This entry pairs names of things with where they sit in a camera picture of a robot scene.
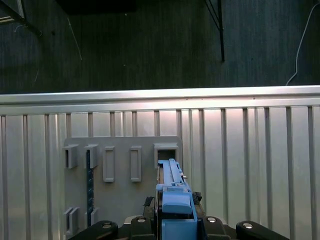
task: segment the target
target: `gray mounting board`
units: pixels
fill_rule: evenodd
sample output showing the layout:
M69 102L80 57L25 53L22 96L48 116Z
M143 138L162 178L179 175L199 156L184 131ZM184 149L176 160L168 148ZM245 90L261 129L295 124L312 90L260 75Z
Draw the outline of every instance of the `gray mounting board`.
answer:
M183 169L177 136L67 138L63 149L68 236L87 227L87 151L94 182L92 224L110 220L121 226L127 217L141 215L146 197L155 195L158 159L176 158ZM71 208L77 211L74 216Z

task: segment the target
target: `metal rail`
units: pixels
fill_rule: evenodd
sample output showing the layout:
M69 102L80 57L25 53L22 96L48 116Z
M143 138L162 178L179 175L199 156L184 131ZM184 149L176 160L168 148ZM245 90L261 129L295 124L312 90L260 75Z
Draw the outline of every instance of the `metal rail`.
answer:
M24 25L30 32L34 33L36 36L40 37L42 32L33 26L25 18L24 7L22 0L17 0L19 13L9 7L3 0L0 0L0 9L3 10L8 16L0 18L0 24L10 24L13 22L18 22Z

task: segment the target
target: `white cable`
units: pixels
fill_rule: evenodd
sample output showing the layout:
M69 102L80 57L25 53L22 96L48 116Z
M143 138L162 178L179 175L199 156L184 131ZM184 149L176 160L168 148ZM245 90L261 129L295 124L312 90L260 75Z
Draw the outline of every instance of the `white cable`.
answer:
M286 86L288 86L288 84L291 82L291 80L294 79L294 77L298 74L298 57L299 57L300 48L301 48L302 42L304 40L308 25L309 25L309 21L310 21L311 15L312 15L315 7L318 6L318 5L320 5L320 2L313 6L313 8L311 9L310 14L309 14L308 21L306 21L306 25L305 25L305 28L304 28L304 31L303 31L303 34L302 34L302 37L301 37L301 40L300 40L300 44L299 44L299 47L298 47L298 51L297 51L296 57L295 57L295 73L286 82L286 84L285 84Z

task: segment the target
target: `gray plastic clip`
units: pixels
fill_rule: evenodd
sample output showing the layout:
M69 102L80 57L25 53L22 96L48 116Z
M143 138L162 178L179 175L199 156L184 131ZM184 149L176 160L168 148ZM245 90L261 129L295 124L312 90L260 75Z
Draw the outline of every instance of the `gray plastic clip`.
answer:
M98 212L99 212L98 207L94 208L94 210L92 211L92 213L91 213L91 226L99 221ZM85 223L87 222L87 212L85 212L85 214L84 214L84 222Z
M78 166L78 153L77 153L77 144L72 144L64 146L62 149L65 151L65 167L67 169L72 169Z
M102 156L103 181L106 183L115 181L115 147L106 146Z
M93 169L98 165L98 144L89 144L84 149L90 154L90 168ZM84 168L87 168L87 160L84 160Z
M79 207L70 207L64 212L64 232L66 236L73 236L79 229L78 225Z
M131 182L141 182L141 146L130 148Z

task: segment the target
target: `black pole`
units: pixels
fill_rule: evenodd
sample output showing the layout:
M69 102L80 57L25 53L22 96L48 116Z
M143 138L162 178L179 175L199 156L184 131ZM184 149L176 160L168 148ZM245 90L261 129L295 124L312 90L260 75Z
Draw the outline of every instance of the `black pole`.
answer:
M2 0L0 0L0 9L3 10L6 14L12 17L15 21L24 25L30 32L33 32L35 35L40 37L42 32L39 31L35 26L30 24L24 17L20 16L15 10L5 4Z
M222 62L224 62L225 61L225 42L224 42L224 27L222 22L221 0L218 0L218 15L219 15L221 59L222 59Z

